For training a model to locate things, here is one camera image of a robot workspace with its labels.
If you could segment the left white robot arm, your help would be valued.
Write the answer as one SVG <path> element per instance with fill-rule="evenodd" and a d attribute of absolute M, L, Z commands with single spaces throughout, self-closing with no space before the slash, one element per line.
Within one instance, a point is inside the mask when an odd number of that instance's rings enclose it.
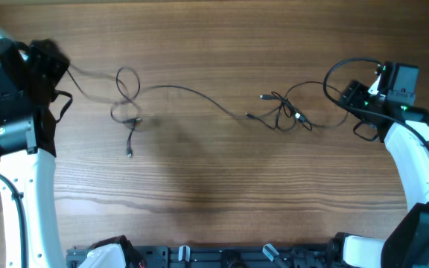
<path fill-rule="evenodd" d="M 58 119 L 70 65 L 50 39 L 0 39 L 0 194 L 7 267 L 65 267 L 54 204 Z"/>

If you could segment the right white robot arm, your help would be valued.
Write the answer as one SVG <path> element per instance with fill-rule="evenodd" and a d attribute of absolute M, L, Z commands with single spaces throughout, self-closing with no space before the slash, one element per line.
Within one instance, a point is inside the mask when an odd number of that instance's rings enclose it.
<path fill-rule="evenodd" d="M 429 111 L 415 107 L 417 66 L 373 62 L 371 86 L 353 80 L 331 102 L 377 133 L 398 169 L 408 213 L 390 236 L 375 239 L 339 234 L 343 267 L 429 267 Z"/>

